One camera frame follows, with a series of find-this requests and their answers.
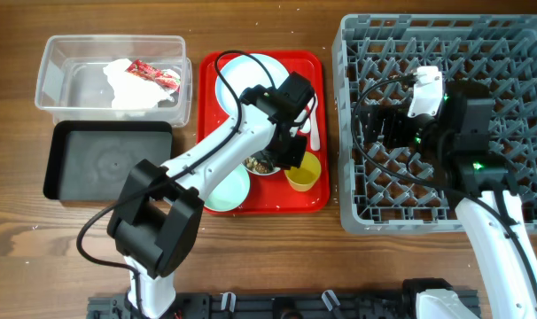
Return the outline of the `yellow plastic cup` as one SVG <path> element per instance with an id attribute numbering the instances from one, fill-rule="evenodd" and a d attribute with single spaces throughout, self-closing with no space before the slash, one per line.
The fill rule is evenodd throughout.
<path id="1" fill-rule="evenodd" d="M 309 191 L 322 173 L 320 160 L 312 153 L 305 152 L 299 167 L 291 167 L 284 175 L 295 191 Z"/>

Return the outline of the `food scraps and rice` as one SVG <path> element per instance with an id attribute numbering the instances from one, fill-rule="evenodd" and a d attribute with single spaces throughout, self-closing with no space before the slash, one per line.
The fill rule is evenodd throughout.
<path id="1" fill-rule="evenodd" d="M 244 165 L 247 170 L 257 175 L 268 175 L 276 171 L 273 164 L 262 157 L 248 157 L 245 159 Z"/>

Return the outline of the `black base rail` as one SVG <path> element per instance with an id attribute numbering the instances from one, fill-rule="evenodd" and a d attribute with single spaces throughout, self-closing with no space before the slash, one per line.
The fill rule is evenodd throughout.
<path id="1" fill-rule="evenodd" d="M 337 293 L 337 306 L 326 306 L 318 294 L 245 295 L 180 293 L 164 318 L 411 318 L 409 303 L 399 292 Z"/>

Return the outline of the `light blue plate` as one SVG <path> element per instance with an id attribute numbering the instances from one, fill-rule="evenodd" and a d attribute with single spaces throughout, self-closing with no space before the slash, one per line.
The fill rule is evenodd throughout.
<path id="1" fill-rule="evenodd" d="M 267 68 L 277 88 L 288 77 L 289 72 L 276 59 L 259 53 L 253 53 L 253 56 Z M 262 67 L 251 58 L 243 55 L 232 58 L 221 69 L 221 74 L 238 97 L 247 88 L 253 88 L 256 85 L 268 88 L 271 85 L 271 81 Z M 229 116 L 237 114 L 235 99 L 220 78 L 217 78 L 215 82 L 215 95 L 218 104 L 226 114 Z"/>

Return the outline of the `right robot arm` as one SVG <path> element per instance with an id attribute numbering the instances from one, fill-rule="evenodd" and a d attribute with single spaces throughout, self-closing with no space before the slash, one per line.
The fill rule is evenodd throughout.
<path id="1" fill-rule="evenodd" d="M 362 93 L 351 132 L 364 143 L 409 146 L 434 167 L 432 181 L 393 177 L 442 191 L 471 242 L 495 318 L 537 318 L 537 259 L 527 235 L 513 166 L 489 148 L 494 108 L 479 82 L 415 86 L 409 105 L 368 105 Z"/>

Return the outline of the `white plastic spoon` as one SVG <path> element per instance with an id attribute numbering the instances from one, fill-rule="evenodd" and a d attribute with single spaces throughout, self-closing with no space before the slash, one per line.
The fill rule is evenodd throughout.
<path id="1" fill-rule="evenodd" d="M 317 103 L 317 96 L 312 97 L 309 102 L 307 103 L 307 106 L 305 109 L 300 113 L 297 120 L 300 122 L 300 126 L 298 126 L 295 131 L 300 132 L 301 134 L 308 134 L 311 129 L 310 124 L 310 112 L 312 111 L 312 108 Z"/>

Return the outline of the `grey dishwasher rack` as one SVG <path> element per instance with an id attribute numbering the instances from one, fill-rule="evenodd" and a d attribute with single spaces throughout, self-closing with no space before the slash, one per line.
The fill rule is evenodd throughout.
<path id="1" fill-rule="evenodd" d="M 431 163 L 408 147 L 366 145 L 361 132 L 351 132 L 351 112 L 362 93 L 368 105 L 407 103 L 410 88 L 397 77 L 437 66 L 448 82 L 490 89 L 489 148 L 514 166 L 526 229 L 537 234 L 537 15 L 348 14 L 331 56 L 345 231 L 414 235 L 461 229 L 441 191 L 393 177 L 432 179 Z"/>

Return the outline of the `white napkin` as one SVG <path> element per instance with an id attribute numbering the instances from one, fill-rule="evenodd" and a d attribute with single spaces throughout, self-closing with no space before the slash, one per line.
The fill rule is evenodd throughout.
<path id="1" fill-rule="evenodd" d="M 113 89 L 112 109 L 144 110 L 155 108 L 164 101 L 175 102 L 173 94 L 177 91 L 164 89 L 155 82 L 129 74 L 126 69 L 134 61 L 121 58 L 103 68 L 107 82 Z"/>

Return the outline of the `clear plastic bin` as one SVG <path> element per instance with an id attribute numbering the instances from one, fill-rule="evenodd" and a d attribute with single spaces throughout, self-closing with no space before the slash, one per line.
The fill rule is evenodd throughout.
<path id="1" fill-rule="evenodd" d="M 116 110 L 103 68 L 114 60 L 140 59 L 181 76 L 175 102 L 144 110 Z M 178 35 L 54 35 L 46 43 L 38 72 L 35 106 L 54 121 L 165 121 L 175 128 L 190 119 L 191 61 Z"/>

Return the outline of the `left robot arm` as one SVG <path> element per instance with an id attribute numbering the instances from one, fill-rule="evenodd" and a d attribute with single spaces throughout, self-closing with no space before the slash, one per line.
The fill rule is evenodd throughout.
<path id="1" fill-rule="evenodd" d="M 314 95 L 297 73 L 278 88 L 247 88 L 237 114 L 192 149 L 159 166 L 144 159 L 129 172 L 107 233 L 127 262 L 128 301 L 138 317 L 159 318 L 173 305 L 174 272 L 194 246 L 204 204 L 223 179 L 257 152 L 281 169 L 300 166 L 307 139 L 291 130 Z"/>

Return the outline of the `red serving tray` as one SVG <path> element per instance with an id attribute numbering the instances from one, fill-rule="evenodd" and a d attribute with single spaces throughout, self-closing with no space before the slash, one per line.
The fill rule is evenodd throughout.
<path id="1" fill-rule="evenodd" d="M 318 98 L 314 110 L 318 123 L 320 149 L 313 154 L 320 160 L 322 173 L 308 191 L 295 191 L 283 172 L 260 176 L 250 174 L 250 191 L 245 201 L 231 212 L 245 214 L 308 214 L 321 210 L 330 198 L 330 162 L 326 136 L 323 69 L 320 60 L 309 51 L 264 51 L 277 60 L 287 72 L 297 72 L 311 81 Z M 196 141 L 200 142 L 218 128 L 229 115 L 222 110 L 216 97 L 217 73 L 214 61 L 218 53 L 208 54 L 199 67 L 198 116 Z"/>

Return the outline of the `blue bowl with food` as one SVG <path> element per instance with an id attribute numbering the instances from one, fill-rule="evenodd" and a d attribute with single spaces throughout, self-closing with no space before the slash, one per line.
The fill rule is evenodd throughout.
<path id="1" fill-rule="evenodd" d="M 281 170 L 274 161 L 263 152 L 256 152 L 243 161 L 245 169 L 254 175 L 273 175 Z"/>

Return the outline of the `empty mint green bowl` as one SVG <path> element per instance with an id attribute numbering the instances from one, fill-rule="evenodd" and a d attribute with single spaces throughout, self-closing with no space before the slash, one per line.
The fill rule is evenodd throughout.
<path id="1" fill-rule="evenodd" d="M 249 174 L 243 165 L 239 165 L 214 188 L 205 207 L 215 212 L 233 210 L 245 201 L 250 187 Z"/>

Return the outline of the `red snack wrapper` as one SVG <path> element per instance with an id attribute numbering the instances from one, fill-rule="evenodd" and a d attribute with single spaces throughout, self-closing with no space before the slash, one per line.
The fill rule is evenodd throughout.
<path id="1" fill-rule="evenodd" d="M 155 82 L 164 89 L 173 91 L 180 89 L 181 76 L 174 70 L 161 70 L 138 59 L 132 62 L 126 71 L 146 81 Z"/>

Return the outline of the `black waste tray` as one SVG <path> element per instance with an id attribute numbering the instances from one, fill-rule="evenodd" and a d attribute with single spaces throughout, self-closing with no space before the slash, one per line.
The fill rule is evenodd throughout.
<path id="1" fill-rule="evenodd" d="M 119 197 L 141 160 L 158 166 L 172 156 L 173 132 L 164 121 L 61 121 L 52 134 L 43 195 L 60 201 Z"/>

